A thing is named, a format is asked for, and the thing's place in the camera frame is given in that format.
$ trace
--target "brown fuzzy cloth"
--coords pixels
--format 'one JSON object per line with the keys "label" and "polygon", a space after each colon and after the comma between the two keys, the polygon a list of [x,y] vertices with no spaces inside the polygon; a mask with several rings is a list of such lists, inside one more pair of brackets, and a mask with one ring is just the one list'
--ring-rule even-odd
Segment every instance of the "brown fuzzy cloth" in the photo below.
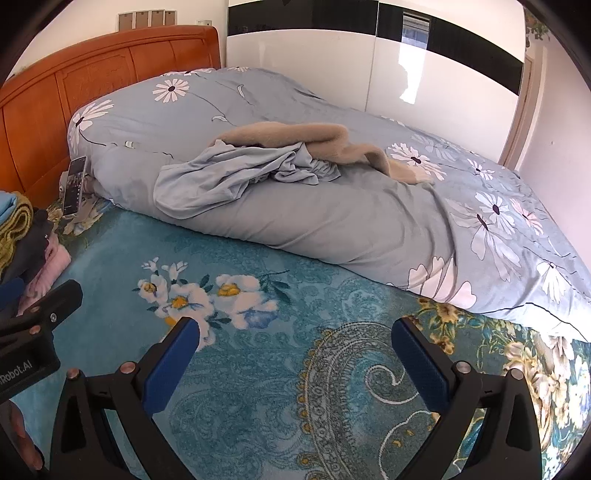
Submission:
{"label": "brown fuzzy cloth", "polygon": [[344,125],[259,122],[224,132],[216,140],[235,147],[258,145],[264,148],[281,148],[304,142],[315,160],[326,160],[338,165],[369,164],[390,178],[409,184],[429,180],[421,175],[421,170],[389,160],[384,151],[375,145],[350,143],[349,131]]}
{"label": "brown fuzzy cloth", "polygon": [[0,277],[12,261],[17,242],[27,234],[33,224],[31,202],[19,192],[14,194],[17,196],[17,205],[10,217],[0,225]]}

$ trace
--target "wooden headboard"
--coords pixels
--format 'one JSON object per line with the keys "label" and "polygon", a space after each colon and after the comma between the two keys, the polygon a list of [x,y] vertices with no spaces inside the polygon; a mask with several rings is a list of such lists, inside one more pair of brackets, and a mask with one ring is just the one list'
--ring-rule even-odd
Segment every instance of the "wooden headboard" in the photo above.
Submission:
{"label": "wooden headboard", "polygon": [[172,70],[220,68],[213,27],[175,25],[92,38],[39,60],[0,89],[0,190],[44,207],[70,161],[67,127],[83,105]]}

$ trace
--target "teal floral blanket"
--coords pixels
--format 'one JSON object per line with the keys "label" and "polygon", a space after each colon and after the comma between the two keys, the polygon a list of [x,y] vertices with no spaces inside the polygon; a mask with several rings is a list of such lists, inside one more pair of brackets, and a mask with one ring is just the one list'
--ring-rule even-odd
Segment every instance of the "teal floral blanket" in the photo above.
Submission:
{"label": "teal floral blanket", "polygon": [[[392,323],[403,315],[454,361],[524,373],[545,479],[589,424],[587,343],[102,201],[84,223],[68,223],[57,209],[51,215],[73,256],[60,281],[77,280],[84,301],[55,331],[61,370],[15,399],[46,457],[66,369],[112,372],[183,316],[199,324],[199,347],[154,420],[199,480],[395,479],[438,420],[391,348]],[[448,478],[461,470],[483,414]],[[131,472],[146,478],[118,419],[109,419]]]}

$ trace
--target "pink towel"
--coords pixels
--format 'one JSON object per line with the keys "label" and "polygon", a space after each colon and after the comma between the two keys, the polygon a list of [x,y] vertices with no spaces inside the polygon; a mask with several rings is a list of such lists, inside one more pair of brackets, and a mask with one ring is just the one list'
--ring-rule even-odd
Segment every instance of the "pink towel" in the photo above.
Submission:
{"label": "pink towel", "polygon": [[52,233],[49,237],[49,245],[45,250],[45,265],[27,285],[18,305],[19,315],[22,315],[27,308],[51,290],[57,278],[70,265],[71,261],[72,258],[66,247],[60,245],[57,235]]}

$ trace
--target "hanging plant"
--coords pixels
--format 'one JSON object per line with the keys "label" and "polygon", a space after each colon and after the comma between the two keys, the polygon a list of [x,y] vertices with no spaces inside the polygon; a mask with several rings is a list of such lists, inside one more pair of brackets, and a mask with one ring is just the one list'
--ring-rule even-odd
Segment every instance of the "hanging plant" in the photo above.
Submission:
{"label": "hanging plant", "polygon": [[543,40],[544,36],[550,40],[550,29],[546,27],[540,20],[538,20],[534,14],[529,10],[525,10],[525,46],[530,46],[530,35],[533,35],[536,40]]}

